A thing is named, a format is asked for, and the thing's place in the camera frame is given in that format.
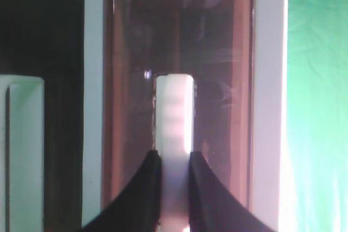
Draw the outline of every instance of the white rod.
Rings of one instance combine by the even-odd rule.
[[[169,74],[156,80],[156,149],[162,159],[161,232],[187,231],[194,80]]]

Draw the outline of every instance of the white vertical post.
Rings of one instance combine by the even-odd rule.
[[[85,0],[82,225],[101,210],[103,0]]]
[[[187,231],[194,80],[186,74],[156,79],[156,149],[162,159],[161,232]]]
[[[286,133],[288,0],[256,0],[252,212],[278,230],[281,145]]]
[[[41,232],[43,220],[44,81],[0,76],[0,232]]]

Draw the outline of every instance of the green screen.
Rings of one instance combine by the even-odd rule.
[[[348,231],[348,0],[289,0],[288,149],[297,231]]]

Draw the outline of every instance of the brown tinted glass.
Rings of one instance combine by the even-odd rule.
[[[252,0],[105,0],[104,203],[152,148],[158,74],[197,82],[194,150],[247,206]]]

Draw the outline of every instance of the black curved clamp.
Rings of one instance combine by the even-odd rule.
[[[122,193],[80,232],[155,232],[160,215],[161,159],[148,152]],[[190,156],[191,232],[274,232],[219,182],[200,152]]]

